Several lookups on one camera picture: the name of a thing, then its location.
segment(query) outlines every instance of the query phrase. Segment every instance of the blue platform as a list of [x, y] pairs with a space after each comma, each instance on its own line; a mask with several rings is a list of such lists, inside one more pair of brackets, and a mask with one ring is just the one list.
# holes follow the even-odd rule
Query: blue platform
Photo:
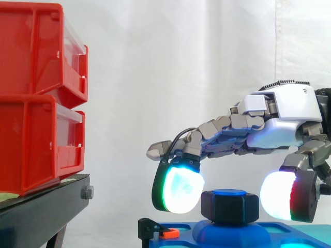
[[162, 225], [178, 228], [180, 237], [162, 240], [156, 233], [149, 248], [331, 248], [331, 225], [291, 227], [279, 222], [256, 222], [222, 227], [209, 220]]

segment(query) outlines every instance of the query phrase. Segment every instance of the black shelf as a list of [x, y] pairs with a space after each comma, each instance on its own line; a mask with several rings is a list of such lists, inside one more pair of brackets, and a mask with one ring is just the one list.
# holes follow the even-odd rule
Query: black shelf
[[76, 174], [60, 185], [0, 203], [1, 248], [58, 248], [66, 225], [87, 205], [89, 175]]

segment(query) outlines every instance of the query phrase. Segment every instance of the black knob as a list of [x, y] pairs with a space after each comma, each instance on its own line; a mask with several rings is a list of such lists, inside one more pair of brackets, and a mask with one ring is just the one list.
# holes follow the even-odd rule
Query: black knob
[[245, 225], [259, 218], [259, 197], [242, 190], [205, 191], [201, 214], [216, 224]]

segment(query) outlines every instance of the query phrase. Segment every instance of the white wall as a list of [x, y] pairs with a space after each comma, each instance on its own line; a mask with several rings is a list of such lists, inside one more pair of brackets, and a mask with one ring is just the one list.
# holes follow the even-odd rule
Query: white wall
[[[137, 221], [143, 217], [201, 220], [199, 205], [182, 215], [153, 208], [158, 163], [146, 158], [149, 145], [226, 114], [275, 77], [310, 80], [316, 88], [329, 84], [327, 3], [58, 1], [89, 47], [89, 101], [78, 109], [87, 121], [84, 172], [95, 187], [90, 205], [68, 225], [64, 248], [139, 247]], [[263, 179], [285, 155], [204, 160], [205, 190], [259, 195]], [[324, 213], [330, 204], [331, 197], [320, 200], [314, 223], [331, 223], [331, 213]], [[262, 208], [260, 216], [274, 220]]]

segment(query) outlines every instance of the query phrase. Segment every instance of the red storage drawer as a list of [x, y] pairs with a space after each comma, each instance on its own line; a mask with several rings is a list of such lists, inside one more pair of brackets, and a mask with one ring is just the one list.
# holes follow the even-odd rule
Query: red storage drawer
[[67, 108], [87, 101], [87, 47], [62, 6], [0, 2], [0, 95], [48, 94]]
[[84, 169], [85, 115], [48, 95], [0, 96], [0, 192], [26, 195]]

